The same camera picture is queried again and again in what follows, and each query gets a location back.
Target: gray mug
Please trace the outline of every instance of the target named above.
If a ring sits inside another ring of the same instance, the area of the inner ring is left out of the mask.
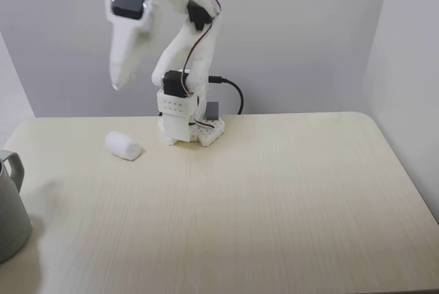
[[[6,160],[11,165],[11,176],[3,163]],[[32,230],[19,194],[24,176],[19,155],[0,151],[0,263],[22,248]]]

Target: wooden table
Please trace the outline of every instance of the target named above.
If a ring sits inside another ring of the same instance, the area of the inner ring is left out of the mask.
[[[0,293],[373,293],[439,288],[439,227],[372,119],[226,117],[211,147],[167,147],[157,118],[36,119],[31,239]],[[145,148],[135,162],[107,133]]]

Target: white wall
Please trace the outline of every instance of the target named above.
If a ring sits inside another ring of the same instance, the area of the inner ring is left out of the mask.
[[[439,220],[438,0],[385,0],[364,97]]]
[[[17,125],[34,117],[0,34],[0,149]]]
[[[211,75],[236,81],[245,112],[357,110],[383,0],[221,0],[222,34]],[[156,114],[150,74],[182,19],[165,11],[137,84],[112,91],[103,0],[0,0],[0,30],[35,115]],[[235,113],[237,93],[210,100]]]

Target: white foam block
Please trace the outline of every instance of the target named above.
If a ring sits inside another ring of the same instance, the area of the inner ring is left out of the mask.
[[[105,138],[105,148],[120,158],[136,160],[142,153],[142,147],[128,135],[119,132],[111,132]]]

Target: black cable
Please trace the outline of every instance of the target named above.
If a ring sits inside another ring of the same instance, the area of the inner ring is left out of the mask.
[[[242,90],[239,88],[238,85],[236,85],[234,82],[232,82],[231,80],[228,80],[226,78],[220,77],[220,76],[209,76],[209,83],[214,83],[214,84],[221,84],[221,83],[227,83],[232,85],[234,88],[236,88],[236,90],[239,93],[239,97],[241,98],[241,105],[239,107],[239,112],[238,114],[242,113],[242,110],[244,108],[244,94],[242,94]]]

